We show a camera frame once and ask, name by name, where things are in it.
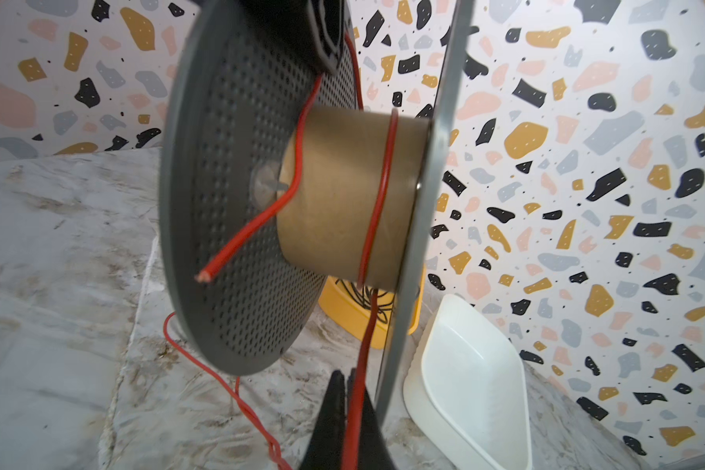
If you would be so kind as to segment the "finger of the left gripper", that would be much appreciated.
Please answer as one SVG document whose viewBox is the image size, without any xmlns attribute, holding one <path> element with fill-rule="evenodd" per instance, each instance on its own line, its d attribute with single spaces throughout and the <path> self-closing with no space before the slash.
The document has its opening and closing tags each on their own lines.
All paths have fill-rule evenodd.
<svg viewBox="0 0 705 470">
<path fill-rule="evenodd" d="M 242 0 L 238 5 L 268 51 L 317 74 L 337 74 L 343 53 L 343 1 Z"/>
</svg>

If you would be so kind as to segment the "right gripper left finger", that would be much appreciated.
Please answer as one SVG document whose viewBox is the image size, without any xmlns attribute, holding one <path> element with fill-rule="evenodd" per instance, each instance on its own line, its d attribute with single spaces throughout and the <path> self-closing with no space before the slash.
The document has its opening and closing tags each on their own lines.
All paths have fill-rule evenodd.
<svg viewBox="0 0 705 470">
<path fill-rule="evenodd" d="M 347 425 L 346 387 L 345 375 L 333 371 L 299 470 L 341 468 Z"/>
</svg>

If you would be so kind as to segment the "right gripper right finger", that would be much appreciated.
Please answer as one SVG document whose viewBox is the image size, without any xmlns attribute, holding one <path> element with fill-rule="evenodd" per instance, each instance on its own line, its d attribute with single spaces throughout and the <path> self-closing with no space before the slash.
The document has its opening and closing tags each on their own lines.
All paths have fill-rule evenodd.
<svg viewBox="0 0 705 470">
<path fill-rule="evenodd" d="M 387 450 L 373 405 L 364 405 L 360 445 L 358 446 L 359 470 L 395 470 L 396 466 Z"/>
</svg>

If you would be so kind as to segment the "black cable spool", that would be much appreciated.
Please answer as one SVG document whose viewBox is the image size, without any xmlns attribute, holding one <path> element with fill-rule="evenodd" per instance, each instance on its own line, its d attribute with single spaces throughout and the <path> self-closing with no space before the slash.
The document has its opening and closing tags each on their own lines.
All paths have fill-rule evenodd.
<svg viewBox="0 0 705 470">
<path fill-rule="evenodd" d="M 362 108 L 345 3 L 335 76 L 266 49 L 240 1 L 206 1 L 170 95 L 162 253 L 178 319 L 222 372 L 251 375 L 293 345 L 328 276 L 396 295 L 375 410 L 395 393 L 457 114 L 474 5 L 458 1 L 434 105 Z"/>
</svg>

